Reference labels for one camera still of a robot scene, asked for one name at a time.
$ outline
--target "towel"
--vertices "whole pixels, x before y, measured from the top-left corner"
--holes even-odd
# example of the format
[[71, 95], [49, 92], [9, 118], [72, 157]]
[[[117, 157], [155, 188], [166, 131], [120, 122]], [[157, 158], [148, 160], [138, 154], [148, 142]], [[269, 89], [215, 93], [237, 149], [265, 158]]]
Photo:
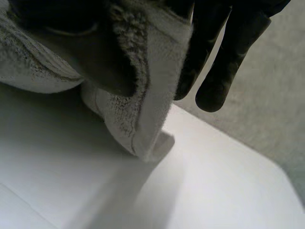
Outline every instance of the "towel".
[[170, 151], [174, 137], [163, 132], [162, 126], [186, 56], [189, 21], [143, 0], [110, 2], [113, 31], [136, 70], [136, 92], [123, 97], [84, 80], [61, 57], [10, 21], [6, 10], [0, 10], [1, 82], [37, 93], [56, 93], [81, 84], [84, 103], [128, 152], [149, 162], [161, 160]]

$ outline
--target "black glove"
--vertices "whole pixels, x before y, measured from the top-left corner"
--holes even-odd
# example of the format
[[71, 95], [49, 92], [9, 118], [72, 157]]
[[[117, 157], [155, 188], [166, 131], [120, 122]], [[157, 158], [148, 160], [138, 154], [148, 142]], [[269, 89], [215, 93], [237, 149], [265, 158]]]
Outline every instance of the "black glove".
[[183, 99], [189, 93], [229, 17], [221, 48], [196, 95], [199, 108], [208, 112], [218, 111], [247, 51], [271, 23], [269, 17], [280, 12], [289, 1], [196, 0], [194, 33], [175, 99]]

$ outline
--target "terry cloth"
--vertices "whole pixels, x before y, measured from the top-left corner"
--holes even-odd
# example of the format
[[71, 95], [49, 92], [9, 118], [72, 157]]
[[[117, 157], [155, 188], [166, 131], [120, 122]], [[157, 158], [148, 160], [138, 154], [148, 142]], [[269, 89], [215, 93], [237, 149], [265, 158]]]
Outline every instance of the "terry cloth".
[[116, 141], [131, 154], [157, 161], [169, 152], [174, 137], [161, 129], [186, 56], [189, 21], [143, 0], [110, 2], [113, 31], [136, 70], [135, 94], [122, 97], [84, 81], [62, 58], [10, 21], [6, 10], [0, 10], [1, 82], [39, 93], [60, 92], [82, 83], [84, 103], [103, 118]]

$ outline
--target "white surface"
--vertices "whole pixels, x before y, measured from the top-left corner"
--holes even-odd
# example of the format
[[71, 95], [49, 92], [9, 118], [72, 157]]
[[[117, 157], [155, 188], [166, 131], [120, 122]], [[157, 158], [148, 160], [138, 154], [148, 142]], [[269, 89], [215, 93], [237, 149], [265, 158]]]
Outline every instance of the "white surface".
[[1, 229], [305, 228], [286, 175], [253, 150], [173, 106], [176, 144], [144, 164], [76, 93], [0, 85]]

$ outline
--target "folded towel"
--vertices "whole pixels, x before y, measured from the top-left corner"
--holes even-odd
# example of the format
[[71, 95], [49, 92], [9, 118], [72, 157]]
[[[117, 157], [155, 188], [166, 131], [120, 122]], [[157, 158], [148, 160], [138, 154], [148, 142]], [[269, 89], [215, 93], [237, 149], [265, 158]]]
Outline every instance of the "folded towel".
[[113, 137], [143, 161], [162, 159], [174, 137], [161, 131], [172, 104], [191, 36], [190, 23], [143, 0], [110, 4], [113, 30], [136, 70], [137, 90], [122, 97], [84, 81], [62, 58], [26, 35], [0, 10], [0, 81], [39, 93], [82, 83], [84, 103]]

